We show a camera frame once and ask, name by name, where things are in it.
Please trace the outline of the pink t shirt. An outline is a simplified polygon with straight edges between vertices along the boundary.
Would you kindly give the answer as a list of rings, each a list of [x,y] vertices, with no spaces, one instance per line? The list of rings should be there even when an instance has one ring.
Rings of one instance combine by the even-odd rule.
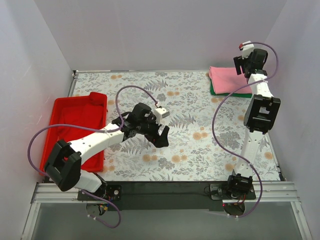
[[[237,75],[235,67],[215,67],[210,66],[208,76],[211,81],[210,92],[212,95],[228,95],[240,87],[246,86],[247,79],[243,75]],[[236,91],[234,95],[248,95],[252,94],[249,86],[241,88]]]

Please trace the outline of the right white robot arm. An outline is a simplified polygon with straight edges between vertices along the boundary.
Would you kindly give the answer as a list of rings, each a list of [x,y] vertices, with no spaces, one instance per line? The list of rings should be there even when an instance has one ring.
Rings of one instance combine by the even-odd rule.
[[[227,180],[226,192],[232,199],[244,198],[253,191],[253,166],[258,150],[265,134],[273,128],[281,105],[281,100],[269,89],[264,70],[268,52],[253,44],[241,45],[239,49],[241,56],[233,59],[236,73],[244,74],[252,97],[243,120],[246,129],[240,158]]]

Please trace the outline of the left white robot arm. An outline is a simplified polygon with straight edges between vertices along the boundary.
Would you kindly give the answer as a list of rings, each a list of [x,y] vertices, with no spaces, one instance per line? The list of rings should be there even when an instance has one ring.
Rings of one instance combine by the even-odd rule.
[[[170,128],[162,125],[162,120],[169,115],[169,110],[162,106],[151,109],[140,102],[132,111],[121,114],[97,132],[70,142],[57,141],[44,171],[62,192],[77,188],[101,200],[106,196],[107,182],[97,173],[82,169],[82,165],[92,156],[137,134],[143,135],[156,148],[168,147]]]

